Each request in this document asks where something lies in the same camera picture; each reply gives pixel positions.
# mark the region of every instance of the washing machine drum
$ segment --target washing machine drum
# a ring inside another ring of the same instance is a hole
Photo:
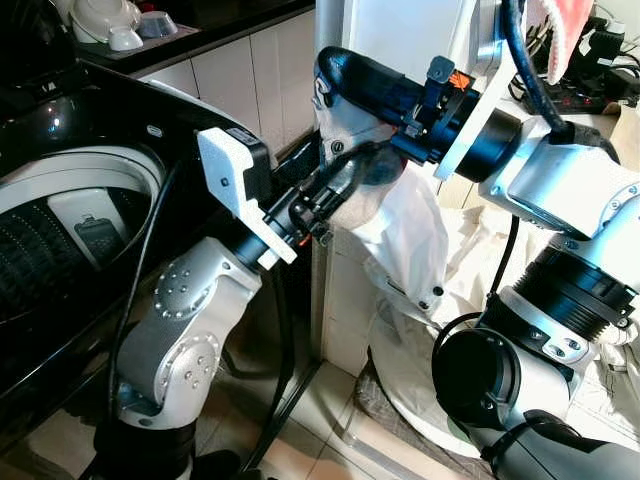
[[[140,235],[162,181],[131,148],[85,147],[0,180],[0,325],[66,298]]]

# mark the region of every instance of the black countertop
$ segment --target black countertop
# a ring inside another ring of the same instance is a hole
[[[79,56],[124,74],[142,76],[313,9],[314,0],[161,0],[181,27],[137,51],[113,52],[104,44],[78,43]]]

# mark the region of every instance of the washing machine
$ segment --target washing machine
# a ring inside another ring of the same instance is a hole
[[[0,65],[2,452],[103,368],[167,172],[145,274],[224,224],[194,132],[238,126],[78,61],[48,1],[3,2]]]

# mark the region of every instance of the pink cloth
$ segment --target pink cloth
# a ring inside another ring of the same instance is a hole
[[[540,25],[548,15],[553,28],[547,82],[558,83],[569,65],[582,28],[587,23],[593,0],[530,0],[527,25]]]

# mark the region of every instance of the washing machine lid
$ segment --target washing machine lid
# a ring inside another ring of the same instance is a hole
[[[0,120],[87,83],[50,0],[2,0],[0,45]]]

